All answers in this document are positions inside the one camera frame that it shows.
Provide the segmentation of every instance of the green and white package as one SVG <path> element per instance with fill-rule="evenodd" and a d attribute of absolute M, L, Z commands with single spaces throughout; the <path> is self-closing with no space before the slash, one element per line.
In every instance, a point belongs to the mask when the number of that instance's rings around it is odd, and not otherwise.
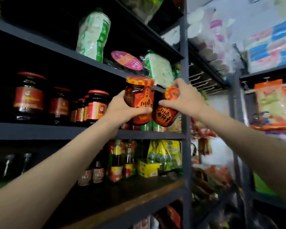
<path fill-rule="evenodd" d="M 76 51 L 98 62 L 103 62 L 103 49 L 110 25 L 110 19 L 102 12 L 95 11 L 89 14 L 80 27 Z"/>
<path fill-rule="evenodd" d="M 149 77 L 164 88 L 170 87 L 174 82 L 174 76 L 170 62 L 155 53 L 145 55 L 145 63 L 149 68 Z"/>

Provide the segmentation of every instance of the hand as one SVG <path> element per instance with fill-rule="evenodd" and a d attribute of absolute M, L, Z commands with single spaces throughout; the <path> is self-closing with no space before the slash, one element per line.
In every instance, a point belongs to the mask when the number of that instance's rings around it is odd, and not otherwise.
<path fill-rule="evenodd" d="M 180 90 L 178 99 L 160 100 L 159 104 L 164 107 L 176 109 L 193 118 L 199 118 L 202 109 L 205 109 L 208 106 L 197 89 L 191 84 L 186 84 L 181 78 L 176 79 L 172 86 L 177 87 Z"/>
<path fill-rule="evenodd" d="M 107 120 L 111 120 L 114 126 L 120 127 L 122 124 L 137 115 L 148 114 L 153 111 L 152 108 L 129 107 L 124 101 L 124 95 L 125 90 L 113 97 L 102 119 L 106 118 Z"/>

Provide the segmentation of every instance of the person's left hand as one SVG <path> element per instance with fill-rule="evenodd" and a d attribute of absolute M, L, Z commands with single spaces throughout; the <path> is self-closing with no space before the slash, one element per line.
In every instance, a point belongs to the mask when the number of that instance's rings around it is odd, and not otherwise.
<path fill-rule="evenodd" d="M 113 97 L 108 105 L 105 115 L 102 117 L 113 123 L 114 127 L 120 127 L 122 124 L 129 121 L 131 118 L 148 114 L 153 111 L 152 108 L 132 108 L 129 107 L 124 101 L 125 90 L 120 92 L 117 96 Z"/>

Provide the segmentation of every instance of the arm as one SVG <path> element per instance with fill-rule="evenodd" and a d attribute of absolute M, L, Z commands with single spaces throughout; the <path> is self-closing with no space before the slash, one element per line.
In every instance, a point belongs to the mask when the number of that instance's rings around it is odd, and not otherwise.
<path fill-rule="evenodd" d="M 265 133 L 251 129 L 207 106 L 200 93 L 182 79 L 177 100 L 164 100 L 161 105 L 175 108 L 208 125 L 261 179 L 286 201 L 286 144 Z"/>
<path fill-rule="evenodd" d="M 0 189 L 1 228 L 41 228 L 118 127 L 151 108 L 130 108 L 124 91 L 96 124 Z"/>

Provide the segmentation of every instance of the person's right hand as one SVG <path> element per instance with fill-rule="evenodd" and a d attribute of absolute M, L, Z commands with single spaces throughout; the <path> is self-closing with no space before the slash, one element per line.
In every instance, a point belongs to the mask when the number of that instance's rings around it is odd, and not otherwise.
<path fill-rule="evenodd" d="M 191 84 L 179 78 L 176 79 L 172 86 L 179 88 L 180 96 L 177 100 L 160 100 L 159 104 L 176 109 L 183 114 L 191 116 L 193 118 L 199 118 L 202 110 L 207 107 L 204 98 Z"/>

